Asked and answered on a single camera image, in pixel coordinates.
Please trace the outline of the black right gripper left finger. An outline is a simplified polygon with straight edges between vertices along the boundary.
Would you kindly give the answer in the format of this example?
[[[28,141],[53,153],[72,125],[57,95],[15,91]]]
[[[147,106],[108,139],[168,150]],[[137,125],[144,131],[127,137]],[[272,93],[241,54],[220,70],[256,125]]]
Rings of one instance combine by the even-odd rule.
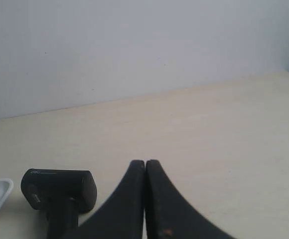
[[[141,239],[143,235],[145,163],[130,162],[125,175],[106,202],[82,225],[72,239]]]

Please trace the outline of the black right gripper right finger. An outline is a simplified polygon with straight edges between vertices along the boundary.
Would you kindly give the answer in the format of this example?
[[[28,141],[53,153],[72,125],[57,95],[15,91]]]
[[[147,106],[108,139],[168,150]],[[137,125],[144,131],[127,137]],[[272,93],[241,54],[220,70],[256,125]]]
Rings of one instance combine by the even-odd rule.
[[[158,160],[146,162],[146,234],[149,239],[231,239],[179,193]]]

